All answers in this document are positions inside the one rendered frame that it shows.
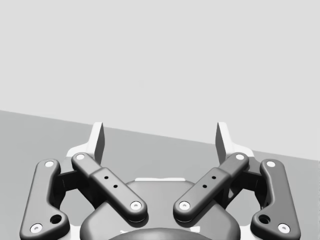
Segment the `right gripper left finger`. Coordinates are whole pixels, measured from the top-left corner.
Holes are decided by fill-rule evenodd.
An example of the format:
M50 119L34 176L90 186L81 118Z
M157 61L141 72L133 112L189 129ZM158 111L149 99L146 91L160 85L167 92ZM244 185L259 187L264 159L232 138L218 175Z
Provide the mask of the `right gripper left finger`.
M88 141L72 147L64 163L45 159L36 165L19 231L20 240L60 240L69 235L69 217L60 207L66 192L75 189L95 208L108 201L126 221L145 220L146 202L101 165L104 148L103 123L95 122Z

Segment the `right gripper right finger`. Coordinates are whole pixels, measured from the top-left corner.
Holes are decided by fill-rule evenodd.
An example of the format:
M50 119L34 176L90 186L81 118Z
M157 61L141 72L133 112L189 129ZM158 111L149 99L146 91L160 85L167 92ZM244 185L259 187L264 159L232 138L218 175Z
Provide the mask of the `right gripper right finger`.
M176 200L173 216L189 223L211 202L226 208L243 190L254 192L260 205L249 225L261 240L300 240L301 229L284 164L256 160L253 151L234 143L225 122L218 122L215 147L219 166L209 170Z

